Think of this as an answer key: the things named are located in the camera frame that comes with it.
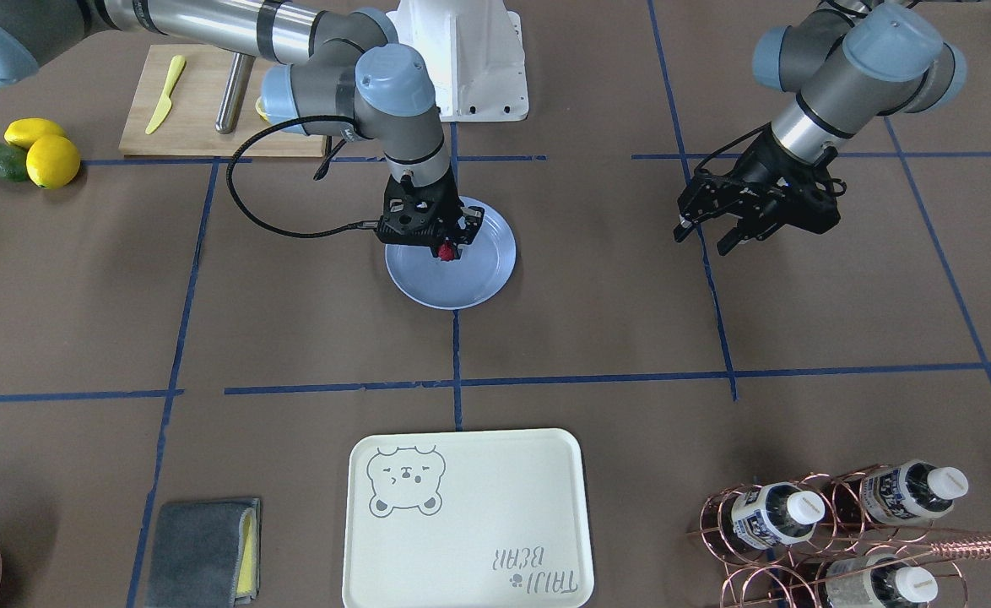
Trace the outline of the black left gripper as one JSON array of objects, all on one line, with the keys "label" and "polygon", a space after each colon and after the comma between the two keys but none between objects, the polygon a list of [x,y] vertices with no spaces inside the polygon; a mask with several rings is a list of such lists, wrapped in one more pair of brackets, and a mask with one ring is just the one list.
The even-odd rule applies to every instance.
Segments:
[{"label": "black left gripper", "polygon": [[[724,174],[707,169],[707,163],[736,145],[750,146]],[[842,219],[837,200],[842,180],[828,171],[838,150],[826,144],[819,159],[805,162],[774,138],[770,126],[754,128],[713,151],[697,163],[692,180],[678,197],[680,222],[674,227],[674,242],[682,243],[699,230],[705,220],[726,214],[738,222],[717,242],[720,257],[726,257],[744,242],[758,242],[785,225],[824,234]]]}]

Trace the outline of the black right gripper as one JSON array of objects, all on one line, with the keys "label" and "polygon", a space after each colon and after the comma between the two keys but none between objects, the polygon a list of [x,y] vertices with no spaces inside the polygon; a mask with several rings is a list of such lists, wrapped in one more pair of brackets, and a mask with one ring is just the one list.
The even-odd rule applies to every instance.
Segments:
[{"label": "black right gripper", "polygon": [[472,245],[484,217],[479,205],[463,203],[452,173],[425,186],[413,184],[409,176],[390,176],[376,238],[384,245],[416,247],[439,247],[449,240],[457,251]]}]

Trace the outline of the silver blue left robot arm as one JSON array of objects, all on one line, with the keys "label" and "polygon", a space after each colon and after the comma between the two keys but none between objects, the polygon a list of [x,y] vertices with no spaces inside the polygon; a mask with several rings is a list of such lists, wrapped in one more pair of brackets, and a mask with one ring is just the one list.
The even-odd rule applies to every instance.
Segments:
[{"label": "silver blue left robot arm", "polygon": [[707,220],[734,216],[717,242],[726,255],[790,225],[823,234],[838,224],[847,189],[828,166],[869,121],[918,114],[954,100],[967,59],[901,1],[820,1],[796,26],[768,30],[751,58],[755,81],[795,99],[741,138],[726,173],[701,162],[678,199],[682,242]]}]

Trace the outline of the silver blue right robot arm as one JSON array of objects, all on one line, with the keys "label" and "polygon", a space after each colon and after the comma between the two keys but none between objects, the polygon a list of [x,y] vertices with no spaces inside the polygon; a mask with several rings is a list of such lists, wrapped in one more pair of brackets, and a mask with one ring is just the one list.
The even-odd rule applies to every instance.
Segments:
[{"label": "silver blue right robot arm", "polygon": [[228,57],[268,63],[268,124],[237,145],[225,171],[234,204],[264,230],[306,237],[258,218],[234,184],[250,147],[282,131],[337,136],[341,144],[377,141],[390,172],[377,218],[311,231],[311,239],[371,231],[384,245],[425,247],[450,261],[483,228],[483,205],[458,195],[425,59],[399,40],[387,13],[290,1],[0,1],[0,86],[28,79],[106,31],[171,38],[172,50],[209,54],[215,72],[225,71]]}]

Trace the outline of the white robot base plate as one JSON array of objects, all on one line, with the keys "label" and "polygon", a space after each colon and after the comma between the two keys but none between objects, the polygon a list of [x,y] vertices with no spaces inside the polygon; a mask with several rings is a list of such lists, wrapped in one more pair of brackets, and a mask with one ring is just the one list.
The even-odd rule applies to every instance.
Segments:
[{"label": "white robot base plate", "polygon": [[425,59],[442,122],[527,118],[522,20],[503,1],[400,1],[388,16]]}]

